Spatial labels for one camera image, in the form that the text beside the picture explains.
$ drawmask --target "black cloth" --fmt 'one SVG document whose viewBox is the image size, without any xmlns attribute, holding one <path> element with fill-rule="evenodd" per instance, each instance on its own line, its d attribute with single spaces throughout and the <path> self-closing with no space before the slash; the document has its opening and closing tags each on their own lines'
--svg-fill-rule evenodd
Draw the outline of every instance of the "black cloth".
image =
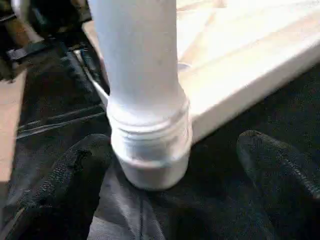
<svg viewBox="0 0 320 240">
<path fill-rule="evenodd" d="M 275 222 L 265 209 L 261 192 L 255 188 L 256 183 L 252 183 L 237 157 L 237 139 L 248 129 L 258 130 L 296 146 L 319 166 L 319 73 L 320 65 L 309 69 L 193 146 L 186 176 L 167 191 L 150 193 L 137 190 L 127 182 L 118 162 L 112 160 L 101 186 L 100 202 L 90 227 L 89 239 L 285 237 L 274 226 Z M 48 74 L 52 81 L 46 84 L 48 91 L 55 81 L 70 81 L 63 75 L 63 71 Z M 59 115 L 70 116 L 70 108 L 73 112 L 84 109 L 87 104 L 83 100 L 84 105 L 75 103 L 71 106 L 70 96 L 75 94 L 82 99 L 82 94 L 76 87 L 63 86 L 54 94 L 58 101 L 42 98 L 41 106 L 48 109 L 47 116 L 54 117 L 56 113 L 51 110 L 55 109 L 59 109 Z M 41 122 L 43 118 L 41 108 L 39 111 L 30 110 L 39 101 L 31 104 L 27 97 L 40 95 L 40 89 L 28 89 L 21 112 L 23 125 Z M 55 127 L 43 124 L 46 127 L 41 131 L 31 127 L 28 134 L 22 134 L 26 133 L 23 132 L 25 128 L 18 130 L 7 198 L 9 204 L 5 208 L 7 221 L 12 218 L 11 210 L 18 208 L 17 203 L 24 192 L 28 192 L 68 148 L 90 134 L 110 135 L 104 113 L 97 114 L 88 111 L 84 118 L 72 115 L 74 118 L 66 124 L 57 124 Z"/>
</svg>

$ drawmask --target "white surface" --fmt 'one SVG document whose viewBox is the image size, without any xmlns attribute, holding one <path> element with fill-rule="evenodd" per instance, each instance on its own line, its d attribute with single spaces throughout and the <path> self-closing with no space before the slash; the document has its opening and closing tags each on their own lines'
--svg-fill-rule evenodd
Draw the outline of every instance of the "white surface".
<svg viewBox="0 0 320 240">
<path fill-rule="evenodd" d="M 179 82 L 190 99 L 194 142 L 319 60 L 319 1 L 177 5 L 178 60 L 190 66 Z M 92 23 L 84 29 L 95 45 Z"/>
<path fill-rule="evenodd" d="M 192 142 L 189 101 L 178 82 L 176 3 L 88 2 L 110 86 L 113 150 L 138 188 L 170 188 L 186 172 Z"/>
</svg>

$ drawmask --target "floor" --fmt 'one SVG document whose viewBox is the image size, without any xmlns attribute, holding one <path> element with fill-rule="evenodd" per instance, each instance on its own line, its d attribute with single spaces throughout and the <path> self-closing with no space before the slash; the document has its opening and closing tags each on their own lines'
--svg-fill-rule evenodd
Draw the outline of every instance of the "floor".
<svg viewBox="0 0 320 240">
<path fill-rule="evenodd" d="M 24 83 L 25 72 L 18 75 L 13 83 L 0 81 L 0 222 L 6 184 L 11 174 Z"/>
</svg>

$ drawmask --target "white table leg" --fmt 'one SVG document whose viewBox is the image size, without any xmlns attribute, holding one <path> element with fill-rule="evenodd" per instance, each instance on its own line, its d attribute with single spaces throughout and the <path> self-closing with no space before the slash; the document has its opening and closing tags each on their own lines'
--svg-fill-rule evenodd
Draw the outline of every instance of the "white table leg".
<svg viewBox="0 0 320 240">
<path fill-rule="evenodd" d="M 111 144 L 126 177 L 159 190 L 185 174 L 189 101 L 178 82 L 175 0 L 89 0 L 108 74 Z"/>
</svg>

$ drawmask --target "black fabric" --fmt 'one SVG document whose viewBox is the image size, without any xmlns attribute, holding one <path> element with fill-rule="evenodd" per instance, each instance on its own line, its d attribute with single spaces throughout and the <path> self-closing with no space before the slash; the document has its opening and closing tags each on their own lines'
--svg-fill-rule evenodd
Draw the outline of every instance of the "black fabric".
<svg viewBox="0 0 320 240">
<path fill-rule="evenodd" d="M 137 190 L 127 182 L 118 162 L 113 161 L 101 187 L 99 207 L 90 227 L 89 238 L 283 237 L 278 226 L 274 225 L 274 219 L 268 216 L 270 212 L 265 210 L 261 191 L 255 188 L 257 184 L 252 183 L 239 162 L 237 139 L 248 129 L 258 130 L 296 146 L 319 166 L 319 73 L 320 66 L 317 65 L 197 143 L 191 150 L 186 176 L 172 189 L 153 193 Z M 49 75 L 52 81 L 45 87 L 49 91 L 46 95 L 50 96 L 50 86 L 63 79 L 61 75 Z M 23 99 L 21 122 L 24 125 L 41 122 L 42 115 L 64 116 L 70 113 L 70 109 L 77 111 L 88 104 L 80 97 L 81 93 L 76 87 L 56 87 L 53 88 L 56 97 L 44 95 L 41 99 L 40 106 L 47 113 L 44 111 L 43 114 L 41 107 L 30 110 L 31 106 L 40 102 L 35 96 L 41 96 L 43 91 L 36 86 L 35 83 L 35 88 L 29 88 L 34 102 L 28 102 L 28 97 Z M 71 100 L 73 94 L 81 99 L 79 103 L 83 101 L 83 105 Z M 68 121 L 68 124 L 40 132 L 33 131 L 17 139 L 11 176 L 11 183 L 14 184 L 10 185 L 8 195 L 8 201 L 13 206 L 19 202 L 24 191 L 30 190 L 40 176 L 45 174 L 47 166 L 51 166 L 69 147 L 92 133 L 110 135 L 108 121 L 103 114 L 90 116 L 88 112 L 85 118 L 75 117 L 73 119 L 76 121 Z"/>
</svg>

